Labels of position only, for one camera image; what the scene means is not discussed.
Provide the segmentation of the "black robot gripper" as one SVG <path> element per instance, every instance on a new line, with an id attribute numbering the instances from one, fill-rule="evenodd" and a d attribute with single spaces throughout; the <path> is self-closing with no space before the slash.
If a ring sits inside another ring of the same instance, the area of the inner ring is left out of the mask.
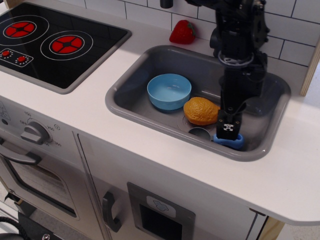
<path id="1" fill-rule="evenodd" d="M 220 58 L 225 66 L 221 80 L 221 109 L 218 111 L 216 135 L 219 139 L 236 140 L 242 124 L 246 100 L 262 94 L 267 73 L 266 57 L 246 60 Z"/>

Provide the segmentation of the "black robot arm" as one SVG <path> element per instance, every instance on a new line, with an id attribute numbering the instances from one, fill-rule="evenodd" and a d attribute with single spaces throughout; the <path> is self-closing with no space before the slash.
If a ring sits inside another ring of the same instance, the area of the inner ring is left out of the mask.
<path id="1" fill-rule="evenodd" d="M 215 10 L 216 28 L 210 37 L 213 55 L 224 66 L 220 79 L 219 139 L 236 140 L 246 100 L 262 94 L 268 57 L 260 47 L 268 41 L 264 0 L 189 0 Z"/>

